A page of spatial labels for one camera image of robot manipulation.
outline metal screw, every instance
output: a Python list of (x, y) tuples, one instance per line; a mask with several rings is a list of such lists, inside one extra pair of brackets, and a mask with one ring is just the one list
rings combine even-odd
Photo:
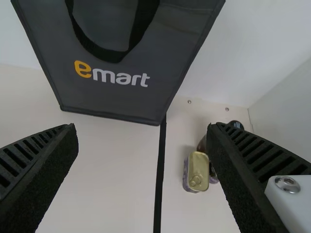
[(288, 176), (277, 176), (274, 180), (278, 188), (288, 193), (299, 193), (300, 185), (293, 178)]

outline black bag handle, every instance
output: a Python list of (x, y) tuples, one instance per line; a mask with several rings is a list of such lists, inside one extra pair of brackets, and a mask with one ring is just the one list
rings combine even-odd
[(73, 16), (74, 0), (65, 0), (74, 33), (81, 45), (95, 57), (111, 63), (119, 63), (140, 42), (149, 24), (152, 22), (159, 0), (138, 0), (135, 19), (130, 35), (128, 50), (115, 51), (104, 49), (91, 41), (80, 28)]

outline gold can lid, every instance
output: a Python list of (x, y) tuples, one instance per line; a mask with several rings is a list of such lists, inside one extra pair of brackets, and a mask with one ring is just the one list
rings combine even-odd
[(209, 159), (205, 153), (192, 152), (189, 155), (188, 185), (194, 191), (203, 192), (209, 185)]

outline can pull tab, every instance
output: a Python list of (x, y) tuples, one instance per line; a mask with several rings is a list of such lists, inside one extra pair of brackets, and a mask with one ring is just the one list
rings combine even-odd
[(191, 187), (195, 187), (195, 186), (197, 186), (197, 185), (199, 185), (200, 183), (201, 183), (201, 177), (199, 177), (199, 176), (193, 176), (193, 178), (191, 179), (191, 181), (190, 181), (190, 186)]

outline emart bag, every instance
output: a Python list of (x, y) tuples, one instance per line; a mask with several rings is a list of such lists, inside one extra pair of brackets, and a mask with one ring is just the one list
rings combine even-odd
[(12, 0), (64, 111), (159, 125), (225, 0)]

